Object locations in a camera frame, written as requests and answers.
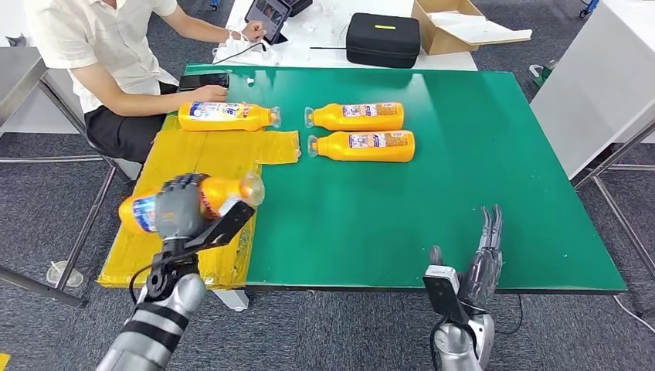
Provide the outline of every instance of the gray carpet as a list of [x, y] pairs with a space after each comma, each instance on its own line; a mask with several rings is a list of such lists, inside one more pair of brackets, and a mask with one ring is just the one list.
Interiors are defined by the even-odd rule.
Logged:
[[[221, 24], [206, 2], [183, 1], [193, 15]], [[511, 28], [531, 27], [535, 40], [488, 46], [473, 55], [483, 70], [510, 70], [531, 97], [527, 66], [559, 57], [581, 21], [578, 2], [485, 0], [489, 18]], [[182, 40], [154, 19], [153, 50], [161, 65], [179, 76], [185, 62], [211, 58], [202, 43]], [[74, 135], [5, 134], [0, 156], [88, 153]], [[655, 148], [638, 147], [630, 160], [655, 164]], [[65, 259], [100, 186], [102, 163], [0, 165], [0, 264], [44, 280], [51, 260]], [[643, 242], [653, 251], [650, 229], [655, 175], [605, 176]], [[130, 313], [125, 290], [93, 282], [117, 231], [116, 209], [131, 187], [116, 181], [80, 257], [86, 281], [72, 291], [90, 299], [83, 310], [68, 308], [20, 288], [0, 284], [0, 352], [12, 354], [9, 370], [92, 369]], [[643, 310], [655, 303], [655, 282], [598, 191], [580, 198], [620, 269], [630, 292], [623, 301]], [[252, 292], [250, 308], [226, 309], [209, 294], [171, 361], [180, 370], [382, 370], [431, 369], [428, 334], [437, 316], [418, 293]], [[653, 369], [655, 336], [609, 297], [524, 295], [524, 324], [515, 335], [498, 335], [493, 371]], [[490, 308], [501, 330], [519, 318], [515, 295], [497, 295]]]

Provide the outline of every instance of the black cable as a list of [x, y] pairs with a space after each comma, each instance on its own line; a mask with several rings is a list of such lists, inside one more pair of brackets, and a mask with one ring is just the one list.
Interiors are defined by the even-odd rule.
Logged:
[[253, 45], [251, 45], [251, 46], [248, 46], [247, 48], [245, 48], [244, 50], [238, 52], [237, 54], [233, 54], [233, 55], [231, 55], [231, 56], [228, 56], [227, 58], [223, 58], [222, 60], [220, 60], [220, 61], [218, 61], [218, 62], [214, 62], [214, 63], [212, 63], [212, 64], [219, 64], [219, 63], [225, 62], [226, 60], [228, 60], [228, 59], [230, 59], [230, 58], [233, 58], [233, 57], [235, 57], [235, 56], [240, 56], [241, 54], [244, 54], [244, 53], [247, 52], [248, 50], [251, 50], [252, 48], [254, 48], [255, 46], [258, 46], [258, 45], [261, 45], [261, 46], [262, 46], [262, 49], [266, 52], [266, 46], [265, 46], [262, 42], [258, 42], [258, 43], [256, 43], [256, 44], [253, 44]]
[[517, 294], [516, 296], [518, 296], [518, 308], [521, 311], [521, 317], [518, 319], [518, 325], [516, 326], [515, 329], [513, 329], [511, 331], [508, 331], [508, 332], [502, 332], [502, 331], [496, 330], [496, 332], [499, 333], [499, 334], [513, 335], [513, 334], [517, 333], [519, 329], [521, 329], [521, 325], [523, 324], [523, 301], [521, 300], [521, 295], [520, 294]]
[[184, 257], [189, 257], [189, 256], [191, 256], [191, 255], [193, 255], [193, 254], [195, 254], [195, 253], [197, 253], [199, 251], [200, 251], [200, 249], [193, 249], [193, 250], [187, 251], [186, 253], [184, 253], [182, 255], [175, 255], [173, 257], [167, 257], [166, 259], [162, 259], [162, 260], [158, 261], [155, 264], [148, 264], [145, 267], [138, 270], [137, 273], [135, 273], [132, 276], [132, 278], [130, 279], [129, 290], [130, 290], [130, 296], [132, 297], [132, 302], [137, 304], [137, 295], [134, 294], [134, 282], [137, 280], [137, 277], [139, 276], [139, 274], [143, 273], [148, 268], [158, 267], [158, 266], [160, 266], [162, 264], [170, 263], [173, 260], [182, 259]]
[[432, 327], [432, 331], [430, 331], [430, 355], [432, 356], [432, 367], [434, 367], [434, 371], [439, 371], [439, 365], [436, 361], [436, 352], [434, 351], [434, 335], [436, 334], [436, 331], [439, 330], [439, 327], [448, 321], [448, 318], [448, 315], [444, 315], [441, 320]]

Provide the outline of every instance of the man's hand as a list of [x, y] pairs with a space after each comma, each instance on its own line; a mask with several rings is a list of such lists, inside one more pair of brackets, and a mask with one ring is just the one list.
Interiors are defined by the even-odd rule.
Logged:
[[241, 32], [249, 41], [258, 42], [264, 35], [266, 35], [266, 30], [264, 29], [264, 24], [260, 21], [248, 22], [246, 28]]
[[190, 100], [196, 102], [225, 102], [227, 89], [219, 85], [205, 85], [189, 91]]

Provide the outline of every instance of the metal frame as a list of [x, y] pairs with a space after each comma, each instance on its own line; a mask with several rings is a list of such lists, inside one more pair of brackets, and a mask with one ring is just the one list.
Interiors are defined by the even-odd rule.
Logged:
[[[655, 120], [651, 121], [648, 125], [646, 125], [644, 128], [639, 130], [628, 141], [626, 141], [616, 151], [614, 151], [614, 153], [612, 153], [605, 161], [601, 162], [600, 165], [596, 166], [596, 168], [594, 168], [587, 176], [585, 176], [584, 178], [582, 178], [582, 180], [577, 182], [573, 186], [573, 189], [575, 189], [575, 191], [579, 191], [580, 188], [589, 181], [596, 184], [596, 187], [598, 187], [598, 190], [601, 192], [603, 198], [605, 198], [605, 201], [607, 201], [607, 203], [609, 204], [610, 209], [612, 209], [612, 213], [619, 220], [619, 223], [621, 223], [621, 227], [623, 228], [623, 230], [626, 231], [626, 234], [628, 235], [630, 242], [632, 243], [636, 253], [639, 255], [639, 258], [646, 266], [646, 269], [650, 273], [650, 276], [655, 280], [655, 261], [653, 261], [653, 258], [648, 254], [648, 251], [644, 247], [639, 236], [637, 236], [636, 232], [630, 225], [630, 222], [619, 208], [619, 205], [612, 197], [612, 194], [605, 186], [605, 183], [600, 178], [601, 174], [603, 174], [607, 170], [655, 172], [655, 165], [616, 164], [616, 162], [619, 161], [627, 151], [629, 151], [631, 148], [641, 143], [645, 138], [647, 138], [649, 135], [651, 135], [654, 132], [655, 132]], [[646, 313], [644, 313], [643, 315], [647, 317], [652, 314], [655, 314], [655, 309], [651, 309]]]
[[[20, 92], [14, 97], [9, 97], [10, 101], [7, 107], [10, 109], [16, 109], [22, 99], [25, 98], [25, 95], [31, 87], [35, 85], [55, 104], [57, 109], [66, 117], [66, 119], [77, 129], [77, 131], [82, 135], [87, 141], [86, 125], [77, 117], [75, 111], [73, 111], [62, 98], [62, 96], [57, 92], [53, 85], [49, 81], [49, 77], [46, 74], [47, 68], [42, 60], [39, 60], [35, 66], [29, 71], [28, 76], [21, 80], [20, 82]], [[6, 118], [11, 116], [13, 112], [4, 112]], [[0, 280], [7, 281], [8, 283], [15, 284], [21, 288], [25, 288], [30, 291], [34, 291], [37, 294], [46, 296], [48, 298], [53, 298], [61, 301], [64, 304], [71, 305], [76, 308], [83, 308], [87, 305], [88, 300], [83, 298], [78, 298], [71, 294], [67, 294], [64, 291], [66, 282], [70, 277], [70, 274], [73, 272], [73, 268], [77, 264], [77, 260], [80, 257], [82, 248], [87, 241], [93, 222], [95, 221], [98, 210], [104, 201], [107, 190], [111, 184], [114, 175], [117, 175], [124, 182], [131, 181], [123, 170], [116, 164], [116, 162], [105, 155], [79, 155], [79, 156], [55, 156], [55, 157], [35, 157], [35, 158], [0, 158], [0, 163], [67, 163], [67, 162], [94, 162], [94, 161], [104, 161], [109, 165], [109, 171], [103, 180], [100, 190], [96, 194], [96, 198], [93, 201], [87, 218], [84, 220], [82, 225], [82, 230], [77, 235], [73, 249], [70, 251], [68, 256], [68, 261], [66, 266], [63, 269], [61, 277], [55, 284], [55, 287], [50, 287], [47, 284], [43, 284], [39, 281], [36, 281], [32, 278], [26, 277], [25, 275], [20, 274], [19, 272], [8, 269], [7, 267], [0, 266]]]

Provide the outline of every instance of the robotic arm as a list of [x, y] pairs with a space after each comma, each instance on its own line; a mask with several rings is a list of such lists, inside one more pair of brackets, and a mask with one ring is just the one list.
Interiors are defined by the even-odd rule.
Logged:
[[188, 320], [205, 296], [198, 270], [198, 252], [225, 246], [255, 213], [236, 198], [219, 210], [223, 217], [208, 223], [202, 216], [198, 184], [205, 175], [187, 174], [166, 182], [155, 202], [155, 226], [162, 239], [146, 285], [132, 316], [97, 367], [109, 370], [165, 369]]
[[423, 275], [434, 311], [444, 316], [430, 336], [430, 348], [438, 349], [444, 371], [482, 371], [494, 344], [494, 320], [486, 307], [501, 275], [503, 216], [498, 205], [493, 220], [484, 206], [482, 213], [482, 236], [469, 270], [459, 275], [443, 265], [441, 250], [433, 247]]

